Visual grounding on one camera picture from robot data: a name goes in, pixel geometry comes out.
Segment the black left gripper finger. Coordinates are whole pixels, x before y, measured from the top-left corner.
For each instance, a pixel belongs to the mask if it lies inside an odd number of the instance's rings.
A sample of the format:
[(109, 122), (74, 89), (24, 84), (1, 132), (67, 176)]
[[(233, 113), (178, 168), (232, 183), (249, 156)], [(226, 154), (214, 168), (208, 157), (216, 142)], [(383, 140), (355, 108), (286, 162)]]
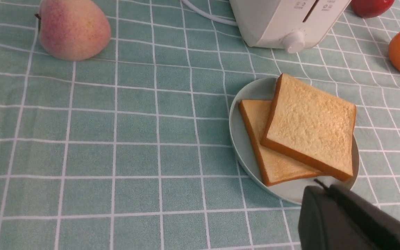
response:
[(303, 192), (303, 250), (400, 250), (400, 220), (343, 185), (315, 182)]

